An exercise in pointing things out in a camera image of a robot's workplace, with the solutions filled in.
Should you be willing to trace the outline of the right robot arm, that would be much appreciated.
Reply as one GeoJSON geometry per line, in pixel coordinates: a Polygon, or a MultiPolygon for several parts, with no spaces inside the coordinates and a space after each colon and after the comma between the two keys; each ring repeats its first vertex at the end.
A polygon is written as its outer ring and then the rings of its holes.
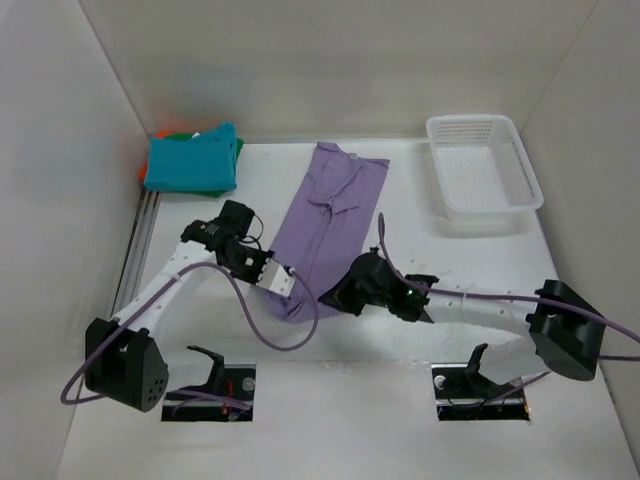
{"type": "Polygon", "coordinates": [[[444,382],[487,400],[519,377],[546,371],[593,380],[605,330],[596,311],[560,281],[548,280],[533,296],[518,298],[448,285],[433,275],[402,275],[376,251],[358,256],[319,301],[354,316],[376,306],[406,322],[464,323],[512,334],[501,344],[477,345],[462,371],[444,382]]]}

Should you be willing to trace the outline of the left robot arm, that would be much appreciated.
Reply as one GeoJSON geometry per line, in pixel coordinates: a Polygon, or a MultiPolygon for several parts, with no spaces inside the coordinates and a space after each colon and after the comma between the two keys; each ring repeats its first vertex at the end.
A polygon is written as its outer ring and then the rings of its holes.
{"type": "Polygon", "coordinates": [[[160,273],[111,319],[94,320],[85,332],[83,373],[87,389],[141,412],[198,375],[170,366],[161,349],[166,327],[214,272],[287,296],[293,279],[271,251],[254,248],[248,232],[257,218],[244,204],[228,200],[219,215],[195,220],[180,236],[160,273]]]}

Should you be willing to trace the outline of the green t shirt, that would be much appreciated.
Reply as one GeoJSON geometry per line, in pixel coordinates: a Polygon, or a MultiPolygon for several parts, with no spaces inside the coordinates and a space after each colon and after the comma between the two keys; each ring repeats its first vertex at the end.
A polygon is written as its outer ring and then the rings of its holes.
{"type": "MultiPolygon", "coordinates": [[[[176,140],[176,141],[188,141],[196,136],[199,136],[199,133],[188,133],[188,132],[169,132],[166,136],[165,139],[170,139],[170,140],[176,140]]],[[[244,140],[241,138],[237,139],[237,144],[236,144],[236,157],[235,160],[239,159],[241,150],[244,146],[244,140]]],[[[201,191],[201,192],[194,192],[194,195],[201,195],[201,196],[205,196],[205,197],[209,197],[209,198],[220,198],[221,196],[225,195],[227,193],[227,190],[217,190],[217,191],[201,191]]]]}

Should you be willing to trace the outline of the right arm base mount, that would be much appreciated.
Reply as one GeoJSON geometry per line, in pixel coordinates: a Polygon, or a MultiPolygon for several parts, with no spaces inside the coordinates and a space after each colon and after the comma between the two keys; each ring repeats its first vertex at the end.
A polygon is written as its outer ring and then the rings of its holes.
{"type": "Polygon", "coordinates": [[[529,421],[522,390],[517,384],[498,385],[479,373],[481,354],[487,344],[474,348],[466,364],[438,364],[431,367],[439,421],[529,421]]]}

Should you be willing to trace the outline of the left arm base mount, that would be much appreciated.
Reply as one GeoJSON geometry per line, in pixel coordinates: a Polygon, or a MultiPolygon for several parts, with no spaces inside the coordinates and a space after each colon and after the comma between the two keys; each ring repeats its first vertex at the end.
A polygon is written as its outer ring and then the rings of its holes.
{"type": "Polygon", "coordinates": [[[257,369],[254,364],[227,364],[224,356],[190,345],[203,356],[207,377],[202,382],[185,381],[165,394],[163,422],[252,422],[257,369]]]}

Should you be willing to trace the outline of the lilac t shirt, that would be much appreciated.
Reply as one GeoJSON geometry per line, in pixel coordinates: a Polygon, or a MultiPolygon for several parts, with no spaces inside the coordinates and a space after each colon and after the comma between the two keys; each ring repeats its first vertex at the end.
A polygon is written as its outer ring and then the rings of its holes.
{"type": "Polygon", "coordinates": [[[333,288],[361,254],[386,181],[388,159],[363,158],[319,142],[270,245],[315,298],[333,288]]]}

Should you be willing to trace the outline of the teal t shirt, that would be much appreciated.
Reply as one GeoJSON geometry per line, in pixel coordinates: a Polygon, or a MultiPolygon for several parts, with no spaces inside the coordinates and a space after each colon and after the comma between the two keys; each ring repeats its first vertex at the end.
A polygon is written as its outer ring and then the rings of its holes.
{"type": "Polygon", "coordinates": [[[164,193],[233,191],[238,150],[236,127],[229,122],[188,138],[152,137],[142,184],[164,193]]]}

